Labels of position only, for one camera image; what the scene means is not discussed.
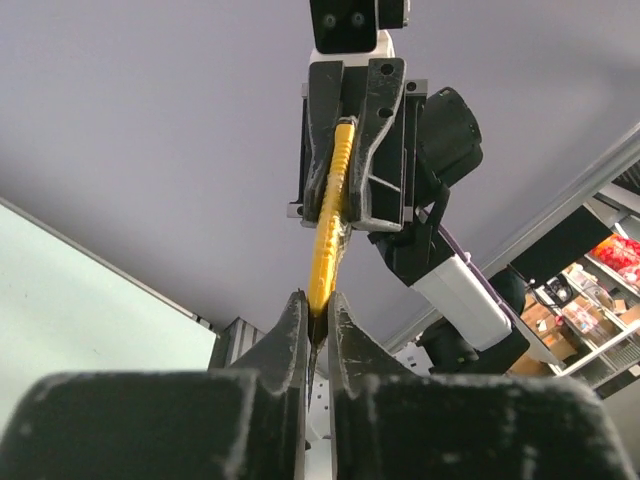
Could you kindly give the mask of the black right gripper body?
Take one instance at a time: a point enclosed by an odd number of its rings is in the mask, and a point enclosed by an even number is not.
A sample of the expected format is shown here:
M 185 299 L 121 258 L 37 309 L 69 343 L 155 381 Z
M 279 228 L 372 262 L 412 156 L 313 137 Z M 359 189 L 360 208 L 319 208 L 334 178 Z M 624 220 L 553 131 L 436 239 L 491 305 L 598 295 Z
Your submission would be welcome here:
M 288 217 L 306 227 L 317 222 L 335 127 L 352 119 L 347 221 L 367 232 L 398 232 L 411 222 L 419 104 L 426 87 L 424 80 L 407 80 L 401 58 L 374 58 L 365 66 L 339 60 L 311 64 L 302 89 L 298 197 L 288 205 Z

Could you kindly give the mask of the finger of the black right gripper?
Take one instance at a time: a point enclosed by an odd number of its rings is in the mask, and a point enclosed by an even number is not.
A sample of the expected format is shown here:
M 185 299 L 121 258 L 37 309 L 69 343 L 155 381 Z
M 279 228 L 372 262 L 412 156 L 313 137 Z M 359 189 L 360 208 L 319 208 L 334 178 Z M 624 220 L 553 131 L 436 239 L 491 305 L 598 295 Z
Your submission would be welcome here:
M 349 220 L 368 232 L 397 232 L 404 208 L 404 131 L 391 130 L 404 100 L 406 64 L 371 59 L 362 88 L 349 177 Z
M 316 223 L 322 206 L 326 177 L 333 152 L 333 135 L 341 112 L 342 61 L 315 62 L 309 66 L 307 131 L 310 161 L 303 195 L 303 220 Z

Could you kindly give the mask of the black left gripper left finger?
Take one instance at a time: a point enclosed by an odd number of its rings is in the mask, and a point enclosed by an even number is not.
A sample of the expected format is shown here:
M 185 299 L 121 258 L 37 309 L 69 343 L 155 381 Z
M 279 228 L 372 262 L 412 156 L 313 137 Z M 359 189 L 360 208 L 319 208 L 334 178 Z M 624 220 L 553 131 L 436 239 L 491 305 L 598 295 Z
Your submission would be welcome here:
M 5 479 L 300 479 L 308 303 L 232 365 L 47 376 L 1 439 Z

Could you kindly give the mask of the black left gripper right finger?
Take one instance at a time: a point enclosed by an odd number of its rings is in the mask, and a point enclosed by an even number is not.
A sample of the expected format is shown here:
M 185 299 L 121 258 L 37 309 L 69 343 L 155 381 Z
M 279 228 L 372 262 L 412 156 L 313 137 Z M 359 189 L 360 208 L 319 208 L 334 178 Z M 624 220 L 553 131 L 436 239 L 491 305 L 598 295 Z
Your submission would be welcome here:
M 328 304 L 337 479 L 631 479 L 602 402 L 566 377 L 419 376 Z

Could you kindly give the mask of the yellow utility knife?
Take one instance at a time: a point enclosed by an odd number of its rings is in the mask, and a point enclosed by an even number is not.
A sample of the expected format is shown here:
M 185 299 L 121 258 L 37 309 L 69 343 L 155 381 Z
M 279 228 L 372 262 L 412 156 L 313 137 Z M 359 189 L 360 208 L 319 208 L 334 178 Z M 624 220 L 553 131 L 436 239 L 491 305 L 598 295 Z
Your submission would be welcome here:
M 317 349 L 327 336 L 327 308 L 335 290 L 338 266 L 347 236 L 343 201 L 348 188 L 349 163 L 356 127 L 357 120 L 353 116 L 342 117 L 336 125 L 327 183 L 316 226 L 307 299 L 311 321 L 310 341 Z

